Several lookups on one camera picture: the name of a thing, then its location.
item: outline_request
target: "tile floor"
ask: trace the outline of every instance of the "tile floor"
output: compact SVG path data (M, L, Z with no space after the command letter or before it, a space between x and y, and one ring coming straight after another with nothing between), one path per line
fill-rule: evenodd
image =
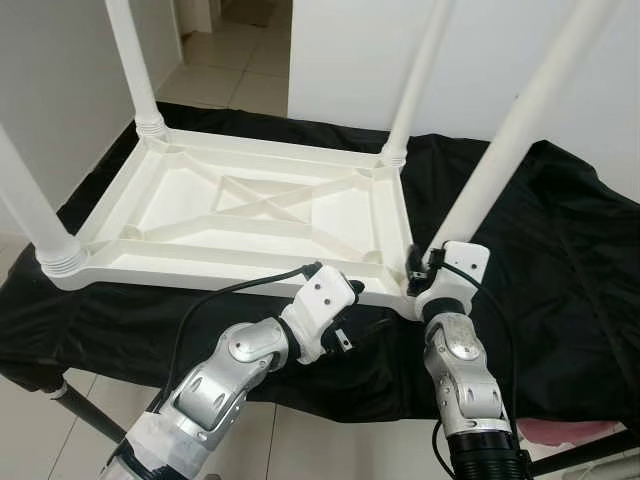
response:
M286 116L291 0L277 0L267 28L223 23L183 44L185 64L160 87L159 100Z

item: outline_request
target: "floor tile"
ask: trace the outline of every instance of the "floor tile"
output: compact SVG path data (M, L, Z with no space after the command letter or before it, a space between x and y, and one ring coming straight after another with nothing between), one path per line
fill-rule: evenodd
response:
M605 458L601 458L599 460L596 460L595 462L587 462L584 463L580 466L575 466L575 467L570 467L567 468L566 470L563 470L562 472L554 472L548 475L542 475L542 476L538 476L536 477L536 480L541 479L541 480L565 480L565 479L571 479L571 480L595 480L595 479L602 479L604 480L605 478L611 478L610 476L604 476L604 474L602 472L600 472L599 474L596 473L588 473L593 467L596 467L598 465L603 465L609 462L615 462L615 461L619 461L624 459L624 455L622 454L617 454L617 455L611 455L609 457L605 457ZM638 471L634 472L637 473L635 476L633 477L624 477L624 478L628 478L629 480L633 480L633 479L637 479L638 477L640 477L640 463L638 463Z
M275 405L272 403L247 403L236 424L209 456L197 479L204 480L208 474L218 474L223 480L264 480L274 413Z
M129 428L158 390L99 376L89 400L123 428ZM71 430L50 479L86 480L98 478L116 445L85 422L78 420Z
M244 70L262 30L224 23L213 34L194 32L183 45L185 63Z
M180 66L158 91L158 99L174 103L228 105L242 72L201 65Z
M278 407L270 480L447 479L431 453L434 421L339 424ZM443 437L441 451L448 457Z
M229 107L286 117L288 94L288 78L246 72Z
M266 29L256 47L247 71L278 75L289 75L291 56L291 31L287 29Z
M69 370L65 378L87 394L96 375ZM27 392L0 377L0 478L45 480L75 416L40 392Z

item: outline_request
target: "doorway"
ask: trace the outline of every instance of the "doorway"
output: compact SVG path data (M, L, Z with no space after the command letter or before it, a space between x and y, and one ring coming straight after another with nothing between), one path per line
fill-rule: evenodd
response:
M158 100L286 117L293 0L175 0L183 64Z

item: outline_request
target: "black cable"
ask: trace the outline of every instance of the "black cable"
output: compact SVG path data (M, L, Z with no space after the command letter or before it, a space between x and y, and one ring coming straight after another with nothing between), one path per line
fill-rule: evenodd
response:
M447 474L449 474L451 478L455 480L456 476L453 474L453 471L449 468L449 465L447 465L447 463L444 461L444 458L442 458L442 455L440 455L440 450L438 450L438 430L440 430L441 425L442 425L442 422L438 420L435 426L433 427L433 433L431 434L431 448L433 448L433 453L438 459L438 463L440 463L440 466L442 467L442 469L445 472L447 472Z
M167 376L167 381L162 388L162 395L160 397L160 401L156 404L153 409L154 412L158 412L160 407L167 401L169 395L171 394L171 390L173 389L173 384L175 382L177 363L178 363L178 354L180 353L180 347L182 345L182 337L184 336L185 326L193 317L196 310L198 310L202 305L210 301L211 299L218 297L219 295L223 295L225 293L236 292L238 290L244 290L245 288L256 287L258 285L264 285L265 283L273 283L278 282L280 280L284 280L286 278L295 277L300 274L311 273L314 269L317 270L318 266L315 264L304 265L300 268L296 268L295 270L291 270L290 272L281 273L279 275L272 275L270 277L257 278L255 280L249 280L247 282L237 283L235 285L230 285L225 288L221 288L220 290L215 290L213 292L207 293L198 301L193 303L189 309L185 312L185 314L180 319L180 323L178 324L178 330L176 331L176 339L173 344L173 352L171 353L171 362L169 364L169 374Z
M515 333L513 331L512 325L507 320L507 315L504 313L504 310L500 306L500 303L496 300L493 294L480 282L478 282L475 278L469 275L466 272L463 272L457 267L450 265L448 263L434 263L433 267L438 268L446 268L447 270L455 273L456 275L464 278L467 282L472 284L474 287L478 289L478 291L484 295L493 309L498 313L498 316L502 320L504 327L507 331L507 338L509 340L509 348L511 349L511 405L510 408L507 409L507 414L509 415L509 425L511 426L512 431L512 440L513 446L515 450L520 450L520 440L518 438L518 426L516 423L516 397L517 397L517 388L518 388L518 350L516 348L515 342Z

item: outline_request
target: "white tape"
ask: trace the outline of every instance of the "white tape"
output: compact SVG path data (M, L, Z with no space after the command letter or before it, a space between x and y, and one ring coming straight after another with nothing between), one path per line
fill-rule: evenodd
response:
M55 392L47 393L47 397L49 397L49 400L58 400L59 398L63 397L65 393L67 393L67 390L67 381L63 379L62 386Z
M169 465L189 479L198 475L211 453L166 417L156 413L144 412L126 438L136 458L147 470Z

